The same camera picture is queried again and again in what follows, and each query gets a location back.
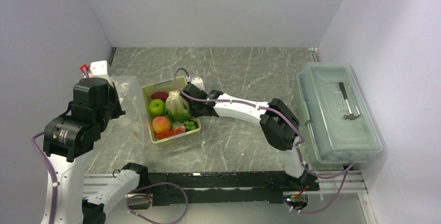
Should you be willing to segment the green perforated plastic basket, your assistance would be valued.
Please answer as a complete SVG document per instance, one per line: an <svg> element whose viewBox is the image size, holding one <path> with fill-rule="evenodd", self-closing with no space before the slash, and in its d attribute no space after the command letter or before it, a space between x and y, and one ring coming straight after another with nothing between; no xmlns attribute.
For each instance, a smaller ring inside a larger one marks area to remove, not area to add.
<svg viewBox="0 0 441 224"><path fill-rule="evenodd" d="M153 117L150 114L148 108L150 102L152 101L151 96L157 92L164 91L169 93L170 91L174 91L174 90L177 90L177 87L173 79L161 83L146 85L141 88L142 94L144 96L145 106L147 109L146 127L148 127L148 130L150 131L149 133L150 139L151 142L154 144L157 145L166 144L166 143L171 143L172 141L189 138L191 136L198 135L202 130L202 124L200 120L197 118L192 118L191 120L195 122L195 126L196 126L195 129L188 130L185 132L183 132L182 130L175 131L176 129L180 129L180 127L183 126L183 124L180 124L179 122L174 122L171 129L171 132L173 132L172 136L168 135L157 138L157 135L152 128Z"/></svg>

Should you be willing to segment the clear polka dot zip bag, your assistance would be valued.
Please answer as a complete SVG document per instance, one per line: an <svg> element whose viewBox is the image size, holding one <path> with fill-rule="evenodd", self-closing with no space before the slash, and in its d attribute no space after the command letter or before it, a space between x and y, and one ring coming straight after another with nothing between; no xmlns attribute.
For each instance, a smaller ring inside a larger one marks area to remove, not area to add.
<svg viewBox="0 0 441 224"><path fill-rule="evenodd" d="M125 114L112 120L113 129L122 129L127 137L133 137L142 147L145 146L146 107L139 80L133 75L112 77L119 95L119 102Z"/></svg>

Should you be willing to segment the green apple toy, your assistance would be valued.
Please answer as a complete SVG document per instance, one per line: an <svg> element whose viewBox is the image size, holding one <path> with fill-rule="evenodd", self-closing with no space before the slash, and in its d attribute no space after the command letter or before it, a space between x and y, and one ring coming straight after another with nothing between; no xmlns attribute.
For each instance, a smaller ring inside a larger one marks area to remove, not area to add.
<svg viewBox="0 0 441 224"><path fill-rule="evenodd" d="M166 114L165 102L161 99L153 99L148 105L148 111L152 118Z"/></svg>

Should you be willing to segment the orange peach toy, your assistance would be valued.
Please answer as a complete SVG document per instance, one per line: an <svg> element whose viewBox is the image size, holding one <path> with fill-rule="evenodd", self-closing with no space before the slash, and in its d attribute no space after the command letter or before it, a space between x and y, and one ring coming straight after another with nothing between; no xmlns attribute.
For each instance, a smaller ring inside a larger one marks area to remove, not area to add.
<svg viewBox="0 0 441 224"><path fill-rule="evenodd" d="M152 120L152 128L156 134L172 129L172 122L166 116L157 116Z"/></svg>

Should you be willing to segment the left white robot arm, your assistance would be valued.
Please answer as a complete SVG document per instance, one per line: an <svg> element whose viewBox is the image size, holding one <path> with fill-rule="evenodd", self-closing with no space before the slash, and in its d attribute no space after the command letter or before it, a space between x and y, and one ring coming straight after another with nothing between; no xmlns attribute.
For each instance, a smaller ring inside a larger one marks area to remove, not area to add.
<svg viewBox="0 0 441 224"><path fill-rule="evenodd" d="M38 148L48 171L42 223L104 223L128 193L148 189L147 167L128 163L94 196L83 198L94 144L109 122L124 113L111 79L90 77L74 85L67 110L46 125Z"/></svg>

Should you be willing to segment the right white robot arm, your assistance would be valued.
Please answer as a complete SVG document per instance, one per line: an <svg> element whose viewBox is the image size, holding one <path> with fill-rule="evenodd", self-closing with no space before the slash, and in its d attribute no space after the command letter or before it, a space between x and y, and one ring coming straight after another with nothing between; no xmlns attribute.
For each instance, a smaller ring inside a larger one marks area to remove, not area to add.
<svg viewBox="0 0 441 224"><path fill-rule="evenodd" d="M192 116L230 117L260 127L268 144L282 157L289 188L299 190L306 185L306 172L299 150L302 143L299 121L280 99L250 101L219 90L206 93L192 83L180 89L179 93L190 106Z"/></svg>

